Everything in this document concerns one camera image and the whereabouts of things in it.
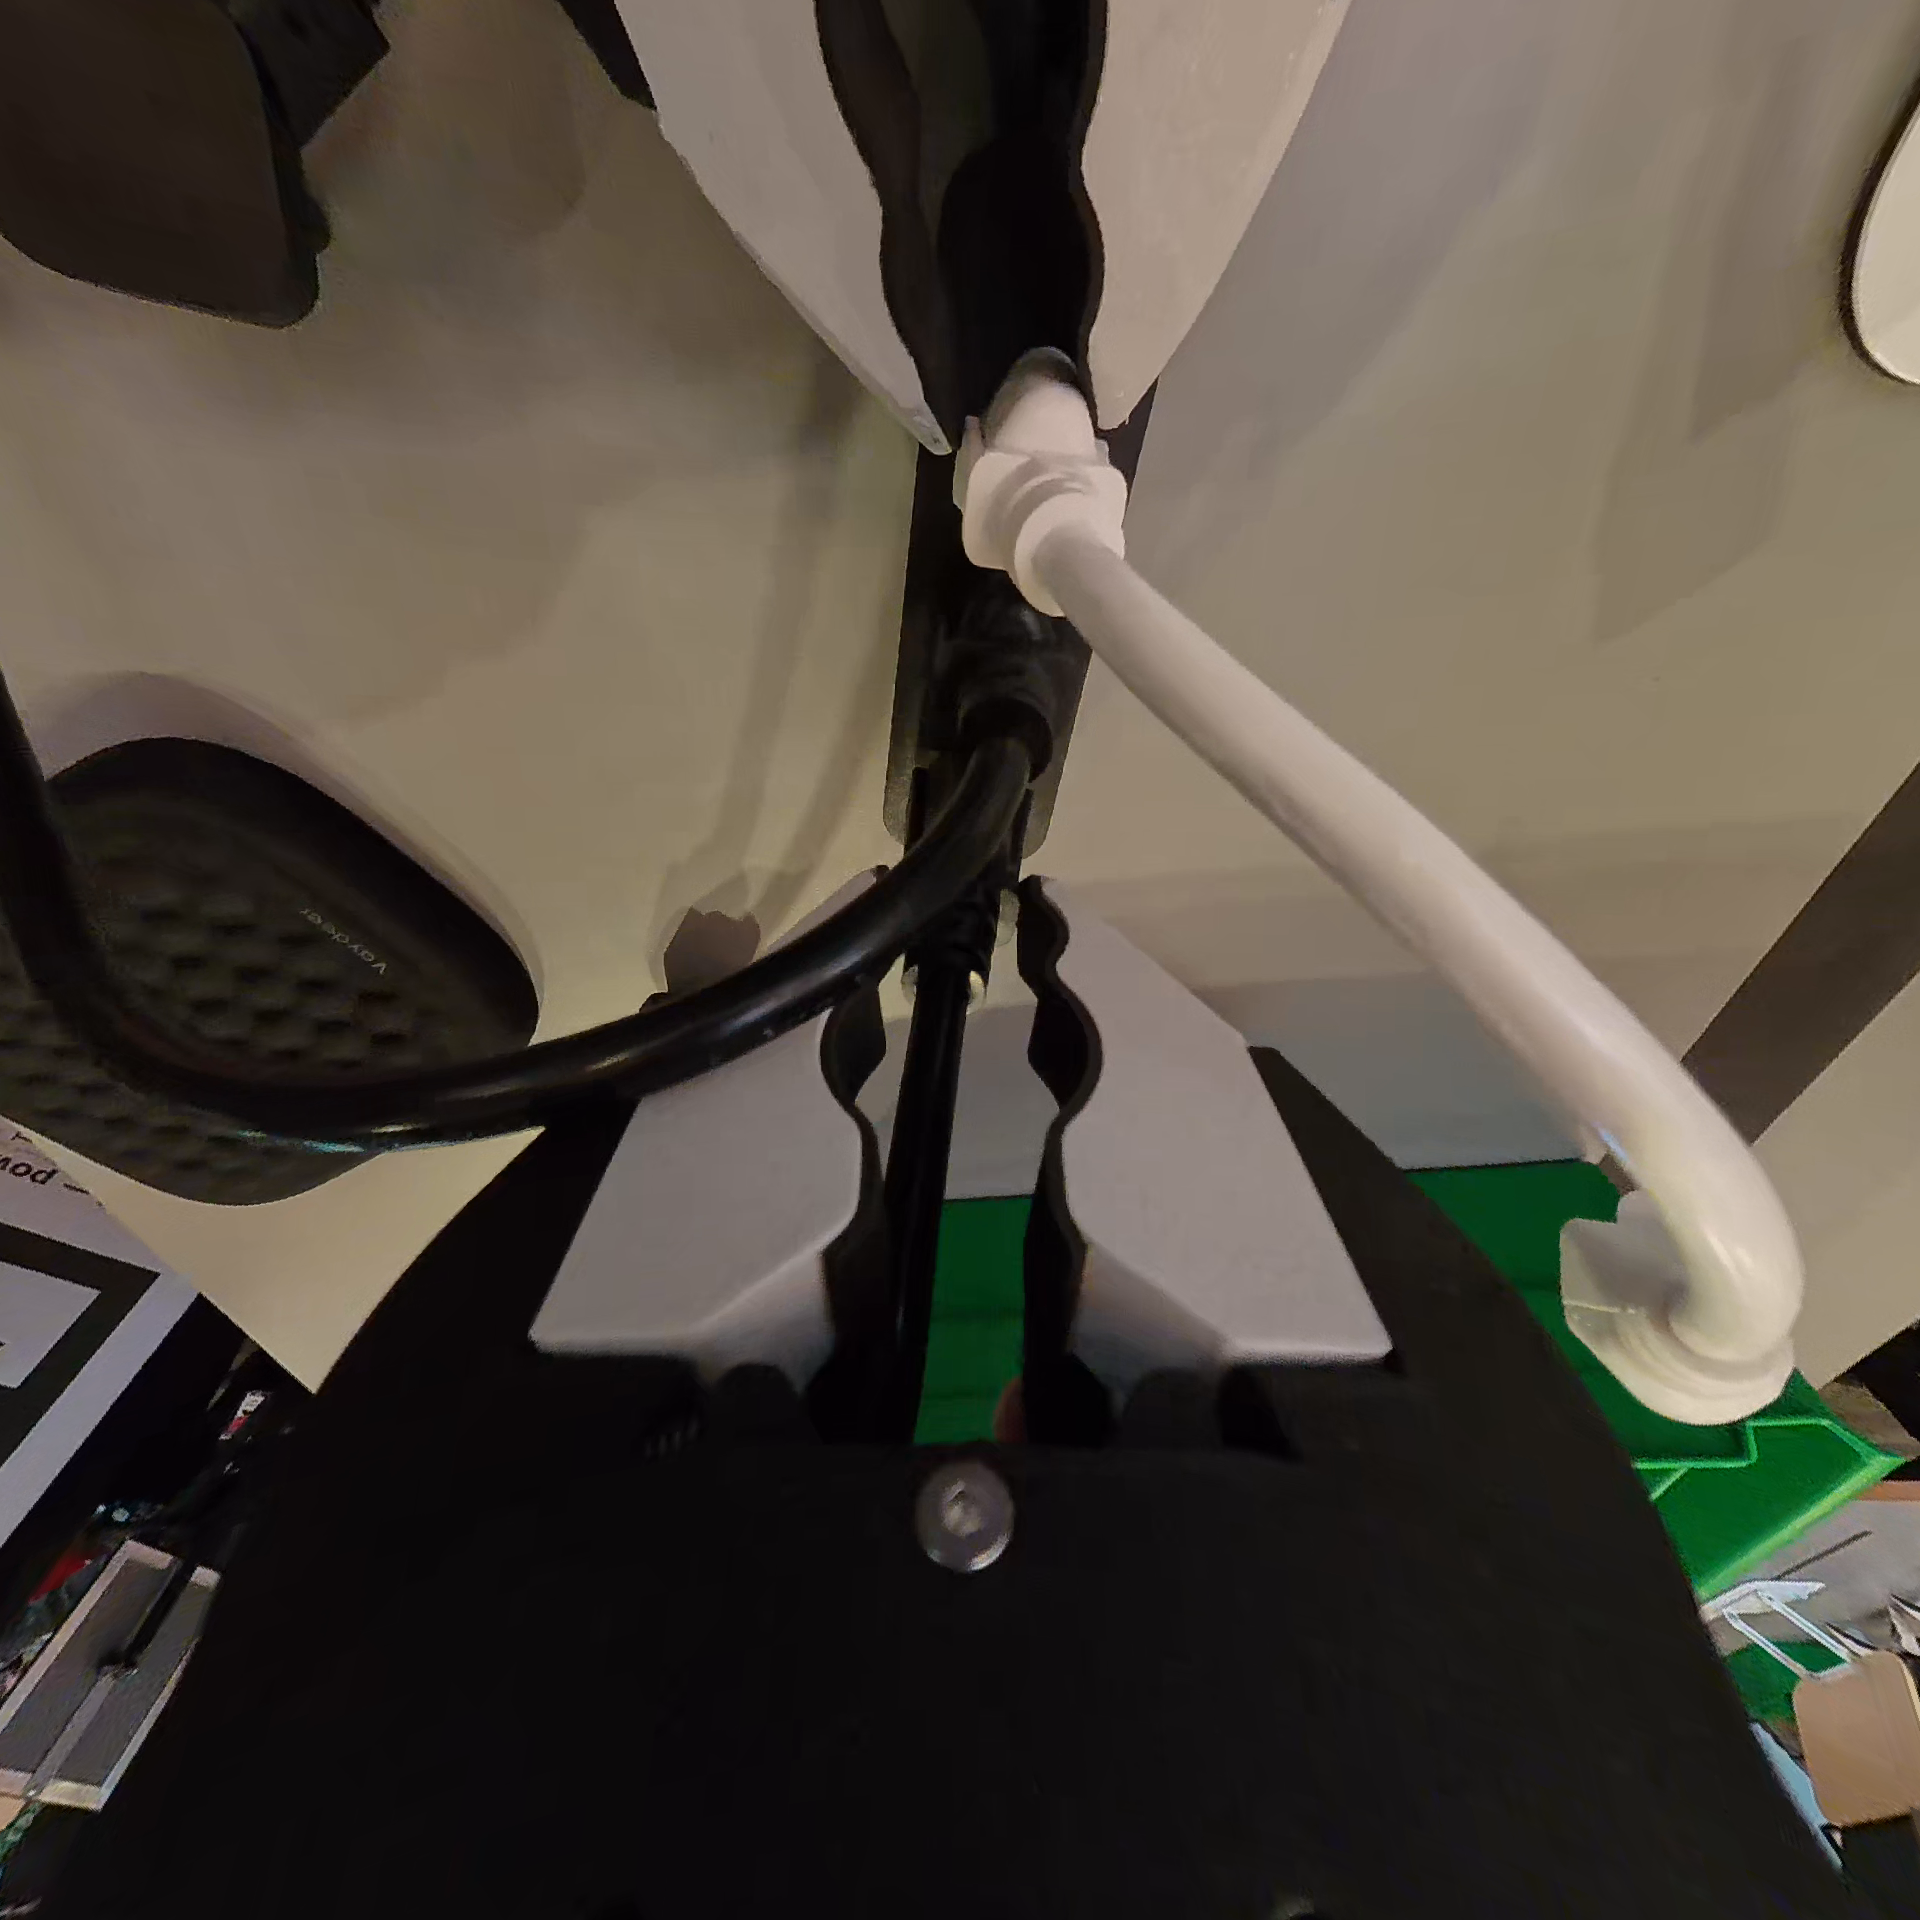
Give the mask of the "green plastic bin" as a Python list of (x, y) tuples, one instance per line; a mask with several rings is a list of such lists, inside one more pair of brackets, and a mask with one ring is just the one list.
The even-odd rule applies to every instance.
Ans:
[[(1491, 1258), (1562, 1348), (1629, 1454), (1700, 1598), (1732, 1588), (1776, 1550), (1893, 1474), (1896, 1454), (1850, 1427), (1797, 1376), (1739, 1423), (1673, 1423), (1634, 1404), (1571, 1334), (1560, 1302), (1562, 1229), (1611, 1221), (1619, 1194), (1583, 1160), (1415, 1171), (1412, 1181)], [(1021, 1358), (1032, 1198), (944, 1203), (917, 1440), (980, 1442)]]

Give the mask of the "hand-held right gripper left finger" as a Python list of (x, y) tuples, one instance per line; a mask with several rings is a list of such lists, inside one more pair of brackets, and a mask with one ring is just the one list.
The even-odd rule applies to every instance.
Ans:
[(763, 1367), (808, 1388), (885, 1341), (893, 1236), (857, 1099), (882, 1063), (857, 982), (739, 1060), (648, 1095), (530, 1325), (543, 1354)]

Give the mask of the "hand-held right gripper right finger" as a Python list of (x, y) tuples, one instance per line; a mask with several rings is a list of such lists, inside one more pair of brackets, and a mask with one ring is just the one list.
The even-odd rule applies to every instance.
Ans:
[(1019, 884), (1017, 964), (1057, 1103), (1024, 1229), (1024, 1400), (1391, 1356), (1242, 1034), (1049, 878)]

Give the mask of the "black white marker sheet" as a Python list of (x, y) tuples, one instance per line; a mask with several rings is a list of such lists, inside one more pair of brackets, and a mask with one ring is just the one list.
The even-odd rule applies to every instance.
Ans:
[(3, 1122), (3, 1540), (9, 1543), (200, 1301)]

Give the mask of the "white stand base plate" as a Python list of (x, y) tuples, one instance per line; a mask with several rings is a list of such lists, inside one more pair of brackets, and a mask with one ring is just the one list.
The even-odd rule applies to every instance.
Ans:
[(1917, 99), (1881, 141), (1850, 221), (1841, 324), (1873, 370), (1917, 386)]

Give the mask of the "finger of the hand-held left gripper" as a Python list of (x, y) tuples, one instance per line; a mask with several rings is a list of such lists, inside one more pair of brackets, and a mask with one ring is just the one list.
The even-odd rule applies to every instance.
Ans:
[(1346, 2), (1109, 2), (1081, 147), (1098, 291), (1080, 360), (1117, 428), (1203, 315), (1293, 139)]
[(948, 453), (881, 274), (881, 196), (812, 2), (618, 2), (663, 139), (849, 373)]

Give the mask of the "black power strip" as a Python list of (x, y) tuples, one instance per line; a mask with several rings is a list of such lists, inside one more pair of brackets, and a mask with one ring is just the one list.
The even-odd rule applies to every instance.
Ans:
[[(882, 821), (905, 845), (917, 821), (917, 779), (952, 748), (954, 691), (947, 656), (948, 640), (973, 599), (1000, 595), (1032, 618), (1032, 607), (1007, 575), (972, 566), (962, 550), (954, 491), (954, 454), (917, 447), (915, 494), (903, 564), (903, 614), (896, 652), (896, 693), (882, 784)], [(1073, 727), (1085, 693), (1091, 650), (1063, 620), (1043, 621), (1048, 652), (1060, 660), (1063, 722), (1053, 732), (1053, 755), (1036, 779), (1026, 811), (1021, 863), (1032, 866), (1045, 845), (1051, 811), (1073, 746)]]

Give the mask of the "brown cardboard tag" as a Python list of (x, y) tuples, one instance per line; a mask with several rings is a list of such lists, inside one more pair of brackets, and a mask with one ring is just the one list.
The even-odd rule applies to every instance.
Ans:
[(1900, 1651), (1861, 1653), (1802, 1677), (1792, 1718), (1828, 1823), (1852, 1831), (1915, 1816), (1917, 1690)]

